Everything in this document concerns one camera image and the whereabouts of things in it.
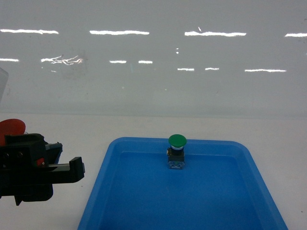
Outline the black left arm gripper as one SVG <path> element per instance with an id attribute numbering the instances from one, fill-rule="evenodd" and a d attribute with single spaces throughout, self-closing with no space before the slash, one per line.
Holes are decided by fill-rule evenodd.
<path id="1" fill-rule="evenodd" d="M 81 157 L 59 163 L 63 145 L 47 143 L 40 134 L 5 135 L 0 148 L 0 196 L 22 202 L 47 201 L 54 184 L 71 184 L 84 178 Z"/>

